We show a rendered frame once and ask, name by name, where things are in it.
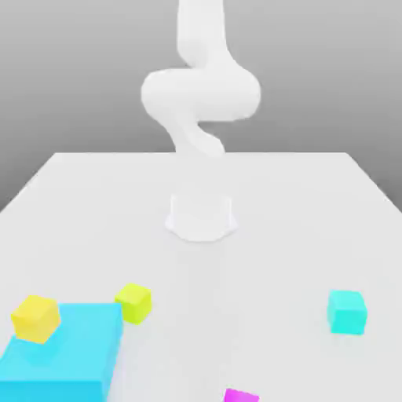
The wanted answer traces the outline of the small lime cube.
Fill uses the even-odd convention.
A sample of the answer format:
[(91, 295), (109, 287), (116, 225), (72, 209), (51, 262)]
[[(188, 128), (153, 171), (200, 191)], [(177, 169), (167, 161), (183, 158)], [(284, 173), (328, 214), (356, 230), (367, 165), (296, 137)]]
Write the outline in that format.
[(128, 323), (142, 323), (152, 310), (151, 291), (135, 283), (126, 284), (115, 296), (115, 302), (122, 306), (122, 318)]

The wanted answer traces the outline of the small turquoise cube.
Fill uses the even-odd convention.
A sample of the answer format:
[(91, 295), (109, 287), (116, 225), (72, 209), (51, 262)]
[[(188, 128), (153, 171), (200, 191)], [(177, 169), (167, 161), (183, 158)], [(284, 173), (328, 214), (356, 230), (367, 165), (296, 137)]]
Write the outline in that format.
[(362, 335), (367, 322), (367, 307), (359, 291), (331, 290), (327, 321), (334, 334)]

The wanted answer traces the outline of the small magenta cube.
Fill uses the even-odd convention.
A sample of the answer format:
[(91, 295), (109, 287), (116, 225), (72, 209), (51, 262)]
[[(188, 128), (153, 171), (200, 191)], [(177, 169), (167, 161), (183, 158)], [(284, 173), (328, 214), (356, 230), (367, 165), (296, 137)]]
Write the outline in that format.
[(237, 389), (226, 389), (223, 402), (259, 402), (259, 396)]

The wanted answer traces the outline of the small yellow cube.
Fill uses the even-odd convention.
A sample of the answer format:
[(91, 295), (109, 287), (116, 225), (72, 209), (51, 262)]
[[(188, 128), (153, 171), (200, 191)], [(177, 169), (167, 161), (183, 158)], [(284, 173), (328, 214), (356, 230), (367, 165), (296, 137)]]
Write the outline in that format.
[(29, 295), (11, 314), (18, 339), (45, 344), (60, 326), (57, 301), (38, 295)]

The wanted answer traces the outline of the large light blue box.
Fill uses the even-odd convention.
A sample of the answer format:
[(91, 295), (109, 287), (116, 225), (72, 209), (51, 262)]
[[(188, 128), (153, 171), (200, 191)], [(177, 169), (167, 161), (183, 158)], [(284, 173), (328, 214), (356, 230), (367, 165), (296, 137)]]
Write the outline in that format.
[(44, 343), (12, 336), (0, 356), (0, 402), (107, 402), (122, 336), (117, 303), (59, 305)]

